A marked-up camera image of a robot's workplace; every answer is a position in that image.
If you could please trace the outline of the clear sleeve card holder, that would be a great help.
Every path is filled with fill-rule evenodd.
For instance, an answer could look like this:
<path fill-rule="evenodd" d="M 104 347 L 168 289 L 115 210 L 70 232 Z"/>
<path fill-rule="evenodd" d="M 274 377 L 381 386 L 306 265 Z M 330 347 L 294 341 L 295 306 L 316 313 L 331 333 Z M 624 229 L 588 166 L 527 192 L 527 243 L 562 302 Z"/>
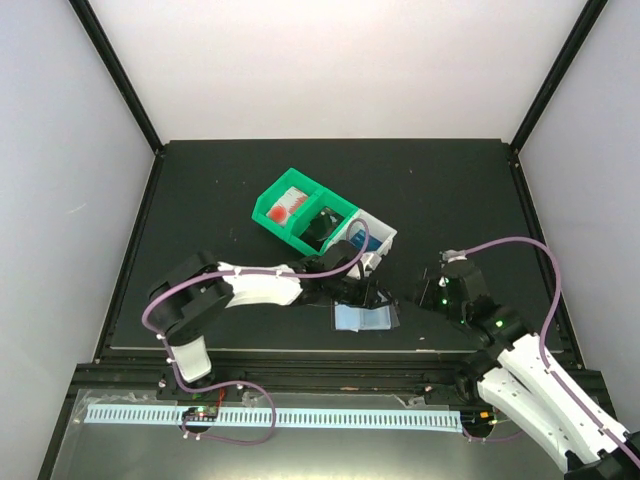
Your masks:
<path fill-rule="evenodd" d="M 389 331 L 400 326 L 398 302 L 384 287 L 370 287 L 361 296 L 359 304 L 346 300 L 332 304 L 332 322 L 335 331 Z"/>

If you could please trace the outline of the white plastic card bin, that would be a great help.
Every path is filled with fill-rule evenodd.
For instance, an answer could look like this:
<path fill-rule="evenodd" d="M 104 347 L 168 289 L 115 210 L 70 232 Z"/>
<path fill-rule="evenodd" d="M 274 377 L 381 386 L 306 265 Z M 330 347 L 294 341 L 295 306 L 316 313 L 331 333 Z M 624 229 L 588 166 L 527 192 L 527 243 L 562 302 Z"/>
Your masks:
<path fill-rule="evenodd" d="M 328 249 L 339 240 L 347 240 L 360 249 L 365 238 L 365 228 L 368 228 L 369 240 L 361 263 L 366 271 L 374 271 L 390 252 L 397 230 L 363 209 L 357 209 L 342 221 L 329 237 L 325 248 Z"/>

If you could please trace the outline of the green double compartment bin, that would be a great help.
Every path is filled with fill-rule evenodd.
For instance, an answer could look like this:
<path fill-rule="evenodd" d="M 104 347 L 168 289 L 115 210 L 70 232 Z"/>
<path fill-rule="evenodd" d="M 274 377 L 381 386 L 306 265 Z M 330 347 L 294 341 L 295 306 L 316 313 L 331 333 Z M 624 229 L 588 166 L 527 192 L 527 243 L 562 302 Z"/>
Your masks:
<path fill-rule="evenodd" d="M 308 200 L 290 217 L 286 226 L 282 227 L 267 218 L 266 213 L 276 200 L 290 187 L 296 187 L 306 193 Z M 301 236 L 309 226 L 310 221 L 324 208 L 329 207 L 342 215 L 344 220 L 353 214 L 358 207 L 336 194 L 329 188 L 312 180 L 295 168 L 286 170 L 271 186 L 269 186 L 256 200 L 252 220 L 265 228 L 287 245 L 304 255 L 324 253 L 326 241 L 317 251 L 309 246 Z"/>

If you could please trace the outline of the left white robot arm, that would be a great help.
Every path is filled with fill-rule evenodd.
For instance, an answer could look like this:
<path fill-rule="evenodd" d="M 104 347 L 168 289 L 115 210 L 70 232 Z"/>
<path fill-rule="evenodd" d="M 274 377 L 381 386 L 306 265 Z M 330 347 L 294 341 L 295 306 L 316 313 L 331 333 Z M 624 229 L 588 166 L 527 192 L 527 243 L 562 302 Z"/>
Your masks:
<path fill-rule="evenodd" d="M 177 369 L 179 386 L 193 399 L 207 397 L 215 376 L 204 339 L 214 317 L 229 308 L 271 304 L 280 307 L 322 303 L 360 304 L 365 249 L 340 240 L 322 255 L 275 267 L 225 262 L 192 263 L 191 277 L 165 282 L 152 291 L 142 323 L 164 344 Z"/>

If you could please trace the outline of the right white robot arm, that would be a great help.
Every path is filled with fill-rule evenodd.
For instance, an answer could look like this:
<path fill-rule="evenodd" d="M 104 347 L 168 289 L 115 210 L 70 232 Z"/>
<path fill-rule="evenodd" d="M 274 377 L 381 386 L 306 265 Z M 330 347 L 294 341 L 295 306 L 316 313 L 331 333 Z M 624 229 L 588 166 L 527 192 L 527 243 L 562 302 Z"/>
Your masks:
<path fill-rule="evenodd" d="M 414 302 L 479 343 L 454 379 L 463 402 L 484 401 L 504 413 L 567 479 L 638 478 L 638 433 L 579 386 L 517 310 L 492 298 L 472 261 L 457 257 L 426 270 Z"/>

